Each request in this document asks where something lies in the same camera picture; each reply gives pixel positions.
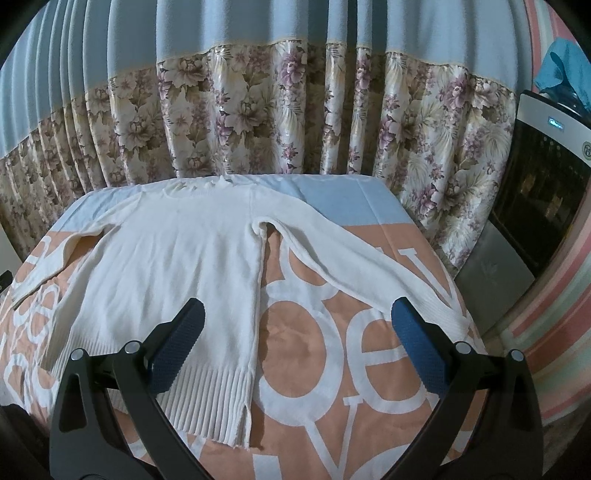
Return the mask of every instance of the ribbed hem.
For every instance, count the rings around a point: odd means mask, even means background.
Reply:
[[[76,348],[83,348],[91,356],[119,351],[116,346],[96,345],[72,332],[51,367],[54,377],[61,378],[70,353]],[[52,363],[51,359],[43,358],[42,368],[47,368],[45,363]],[[231,447],[249,448],[253,383],[254,372],[230,365],[198,365],[189,358],[170,390],[158,396],[158,403],[177,430]],[[126,412],[121,393],[110,391],[109,395],[113,407]]]

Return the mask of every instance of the curtain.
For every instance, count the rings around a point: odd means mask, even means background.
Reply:
[[[523,0],[490,3],[51,0],[0,71],[0,222],[24,258],[104,187],[365,174],[456,274],[531,85]]]

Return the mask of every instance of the floral curtain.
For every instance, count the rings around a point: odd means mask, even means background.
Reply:
[[[286,40],[223,45],[119,74],[0,160],[21,258],[81,195],[225,173],[384,180],[452,274],[501,181],[515,95],[459,65]]]

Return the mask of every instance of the appliance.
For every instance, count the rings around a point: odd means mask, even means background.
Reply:
[[[548,267],[589,187],[590,125],[569,103],[549,97],[527,90],[519,97],[495,204],[456,277],[481,335]]]

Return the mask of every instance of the digital display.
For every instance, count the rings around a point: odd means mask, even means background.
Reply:
[[[548,117],[548,123],[550,125],[552,125],[553,127],[558,128],[559,130],[564,130],[564,127],[562,126],[562,124],[560,122],[557,122],[556,120],[554,120],[551,116]]]

